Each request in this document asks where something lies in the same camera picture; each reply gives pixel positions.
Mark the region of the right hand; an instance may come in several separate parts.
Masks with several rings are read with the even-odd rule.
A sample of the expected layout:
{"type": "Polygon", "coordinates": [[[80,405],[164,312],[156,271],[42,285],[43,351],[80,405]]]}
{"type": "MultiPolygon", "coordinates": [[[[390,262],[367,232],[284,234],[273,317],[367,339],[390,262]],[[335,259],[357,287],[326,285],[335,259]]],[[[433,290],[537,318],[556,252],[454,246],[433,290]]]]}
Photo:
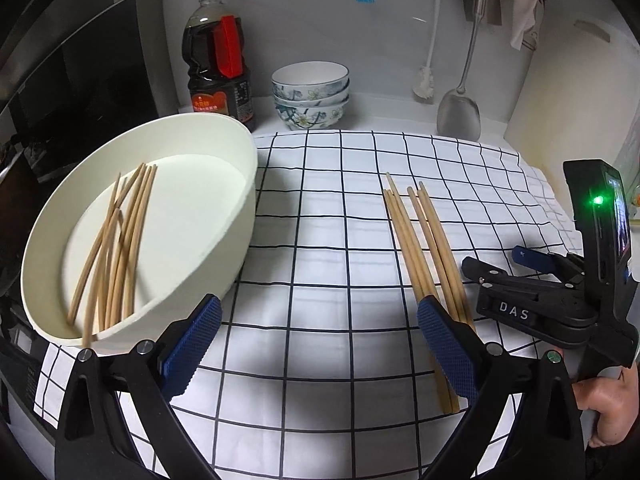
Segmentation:
{"type": "Polygon", "coordinates": [[[623,442],[639,414],[638,366],[622,367],[617,378],[596,377],[572,385],[578,408],[599,414],[590,448],[623,442]]]}

